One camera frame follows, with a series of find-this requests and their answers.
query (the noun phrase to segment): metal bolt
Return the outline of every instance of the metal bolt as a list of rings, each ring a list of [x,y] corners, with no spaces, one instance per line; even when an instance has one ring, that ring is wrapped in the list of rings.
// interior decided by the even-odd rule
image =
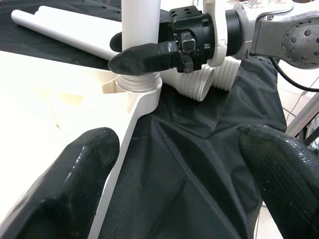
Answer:
[[[305,31],[305,36],[310,36],[310,35],[311,35],[311,31],[310,30]]]

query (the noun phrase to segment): black fabric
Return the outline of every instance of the black fabric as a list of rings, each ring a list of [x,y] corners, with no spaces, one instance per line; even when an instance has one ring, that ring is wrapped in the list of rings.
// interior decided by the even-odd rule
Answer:
[[[319,238],[319,160],[264,125],[240,129],[240,150],[285,239]]]
[[[81,0],[2,0],[0,50],[107,67],[11,21],[13,9],[34,13],[40,5],[120,19]],[[238,128],[285,131],[276,80],[269,61],[252,58],[229,93],[212,88],[202,103],[164,85],[158,108],[137,123],[99,238],[253,238],[262,199],[240,155]]]
[[[109,128],[82,134],[66,146],[6,217],[0,238],[87,238],[119,152],[119,139]]]

